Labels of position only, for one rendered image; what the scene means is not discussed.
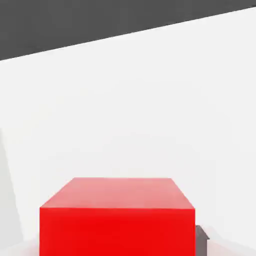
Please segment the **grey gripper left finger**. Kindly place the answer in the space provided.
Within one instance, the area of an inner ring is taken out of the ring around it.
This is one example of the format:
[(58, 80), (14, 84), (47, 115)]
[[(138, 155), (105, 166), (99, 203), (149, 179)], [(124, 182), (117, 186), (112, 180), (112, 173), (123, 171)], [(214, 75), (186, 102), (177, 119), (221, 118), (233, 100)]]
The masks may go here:
[(34, 238), (24, 241), (20, 249), (21, 256), (40, 256), (39, 253), (39, 238)]

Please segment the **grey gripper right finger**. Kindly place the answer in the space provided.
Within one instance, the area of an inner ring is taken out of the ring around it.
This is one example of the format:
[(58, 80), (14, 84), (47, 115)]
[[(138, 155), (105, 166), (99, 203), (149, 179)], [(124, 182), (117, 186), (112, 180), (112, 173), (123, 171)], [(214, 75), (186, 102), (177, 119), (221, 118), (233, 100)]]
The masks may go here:
[(221, 237), (212, 226), (195, 226), (195, 256), (253, 256), (253, 249)]

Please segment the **small red cube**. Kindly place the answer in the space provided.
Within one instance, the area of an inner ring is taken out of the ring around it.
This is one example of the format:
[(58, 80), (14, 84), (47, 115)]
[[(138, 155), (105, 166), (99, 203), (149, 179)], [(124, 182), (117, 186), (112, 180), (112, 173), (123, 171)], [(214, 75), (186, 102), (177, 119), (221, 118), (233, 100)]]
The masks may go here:
[(195, 208), (171, 178), (74, 178), (39, 209), (39, 256), (196, 256)]

